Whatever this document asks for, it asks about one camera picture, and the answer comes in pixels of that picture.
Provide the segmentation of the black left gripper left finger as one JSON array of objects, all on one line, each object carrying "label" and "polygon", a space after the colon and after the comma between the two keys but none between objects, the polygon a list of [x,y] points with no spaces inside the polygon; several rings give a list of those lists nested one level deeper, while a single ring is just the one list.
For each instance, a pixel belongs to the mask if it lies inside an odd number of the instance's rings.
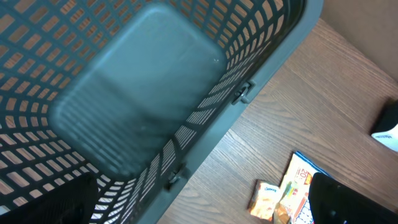
[{"label": "black left gripper left finger", "polygon": [[56,189],[1,215],[1,224],[89,223],[98,199],[91,173],[84,173]]}]

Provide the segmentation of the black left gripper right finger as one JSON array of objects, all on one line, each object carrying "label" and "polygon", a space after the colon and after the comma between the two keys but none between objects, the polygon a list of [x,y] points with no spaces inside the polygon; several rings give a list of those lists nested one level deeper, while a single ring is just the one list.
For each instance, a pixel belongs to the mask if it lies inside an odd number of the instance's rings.
[{"label": "black left gripper right finger", "polygon": [[397,214],[317,172],[310,184],[308,199],[315,224],[397,224]]}]

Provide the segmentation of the yellow red snack bag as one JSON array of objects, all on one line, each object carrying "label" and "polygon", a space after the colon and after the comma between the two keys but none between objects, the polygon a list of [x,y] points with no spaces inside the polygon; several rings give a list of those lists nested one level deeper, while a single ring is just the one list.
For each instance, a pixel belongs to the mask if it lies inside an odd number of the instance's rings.
[{"label": "yellow red snack bag", "polygon": [[329,176],[301,152],[293,153],[280,185],[282,197],[275,207],[273,223],[314,224],[308,195],[317,172]]}]

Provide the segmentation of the small orange snack packet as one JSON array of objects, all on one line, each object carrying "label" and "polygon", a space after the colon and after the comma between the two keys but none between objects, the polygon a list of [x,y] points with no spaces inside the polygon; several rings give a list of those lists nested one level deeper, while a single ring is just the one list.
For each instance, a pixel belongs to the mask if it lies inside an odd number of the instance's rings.
[{"label": "small orange snack packet", "polygon": [[282,191],[278,186],[258,179],[248,205],[248,212],[254,217],[272,221],[276,204],[281,196]]}]

